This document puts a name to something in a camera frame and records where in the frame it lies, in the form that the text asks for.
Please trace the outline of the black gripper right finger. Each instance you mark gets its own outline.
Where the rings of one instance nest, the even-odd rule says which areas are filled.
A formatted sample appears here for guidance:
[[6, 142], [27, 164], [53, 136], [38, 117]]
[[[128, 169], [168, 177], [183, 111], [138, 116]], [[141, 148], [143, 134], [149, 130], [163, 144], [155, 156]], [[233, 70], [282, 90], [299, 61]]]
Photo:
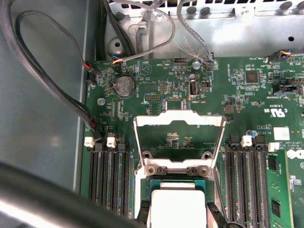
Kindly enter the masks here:
[[208, 228], [237, 228], [236, 223], [227, 222], [214, 202], [206, 204]]

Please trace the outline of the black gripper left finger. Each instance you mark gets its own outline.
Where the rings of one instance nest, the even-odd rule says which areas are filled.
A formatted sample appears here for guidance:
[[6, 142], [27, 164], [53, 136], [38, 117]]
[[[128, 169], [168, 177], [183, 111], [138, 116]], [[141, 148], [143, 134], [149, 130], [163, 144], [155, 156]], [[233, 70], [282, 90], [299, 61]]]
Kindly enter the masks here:
[[137, 216], [137, 222], [142, 228], [147, 227], [148, 215], [150, 210], [151, 202], [149, 200], [142, 200], [140, 210]]

